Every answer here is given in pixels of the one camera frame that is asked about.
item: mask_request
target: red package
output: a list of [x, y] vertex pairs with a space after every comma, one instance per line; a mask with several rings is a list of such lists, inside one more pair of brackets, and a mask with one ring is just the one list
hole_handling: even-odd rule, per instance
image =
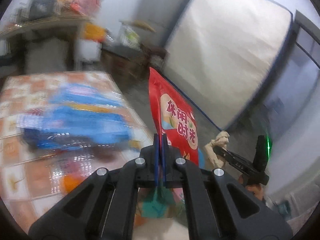
[[198, 137], [192, 108], [153, 68], [150, 68], [149, 99], [157, 133], [166, 133], [168, 144], [179, 148], [184, 158], [198, 165]]

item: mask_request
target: beige fabric panel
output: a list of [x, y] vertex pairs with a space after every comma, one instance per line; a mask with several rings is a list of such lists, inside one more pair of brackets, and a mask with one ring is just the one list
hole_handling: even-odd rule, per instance
[[164, 75], [225, 128], [266, 78], [291, 19], [268, 0], [193, 0], [167, 46]]

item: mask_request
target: silver screw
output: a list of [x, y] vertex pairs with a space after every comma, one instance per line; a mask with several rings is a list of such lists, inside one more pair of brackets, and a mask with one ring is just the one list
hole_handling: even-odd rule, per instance
[[136, 158], [135, 163], [137, 165], [142, 165], [146, 162], [146, 160], [144, 158]]
[[183, 165], [186, 163], [186, 160], [184, 158], [178, 158], [178, 159], [176, 159], [176, 163], [178, 165]]
[[103, 175], [105, 175], [106, 173], [107, 173], [107, 170], [106, 170], [105, 168], [100, 168], [100, 169], [97, 170], [97, 174], [98, 174], [99, 176], [103, 176]]
[[215, 169], [214, 171], [213, 171], [213, 173], [216, 175], [216, 176], [222, 176], [223, 174], [224, 174], [224, 171], [223, 171], [223, 169], [220, 169], [220, 168], [218, 168], [218, 169]]

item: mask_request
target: checkered tablecloth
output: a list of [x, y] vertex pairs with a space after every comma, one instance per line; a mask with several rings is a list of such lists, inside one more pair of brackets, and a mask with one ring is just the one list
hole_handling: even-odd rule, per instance
[[63, 72], [10, 77], [0, 96], [0, 196], [21, 228], [28, 232], [31, 224], [48, 211], [65, 194], [60, 185], [61, 173], [56, 154], [46, 156], [31, 150], [16, 127], [20, 113], [49, 107], [48, 98], [64, 83], [80, 83], [97, 88], [100, 93], [119, 94], [124, 107], [118, 109], [131, 127], [136, 148], [114, 148], [102, 157], [88, 157], [81, 151], [70, 152], [70, 158], [82, 161], [84, 176], [99, 167], [121, 168], [139, 156], [139, 149], [153, 142], [153, 136], [136, 112], [104, 72]]

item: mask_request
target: red snack bag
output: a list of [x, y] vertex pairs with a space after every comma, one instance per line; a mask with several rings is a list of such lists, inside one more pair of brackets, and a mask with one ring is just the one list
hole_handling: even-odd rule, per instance
[[150, 68], [149, 99], [157, 133], [166, 133], [168, 144], [179, 148], [184, 158], [198, 165], [198, 137], [192, 108], [153, 68]]

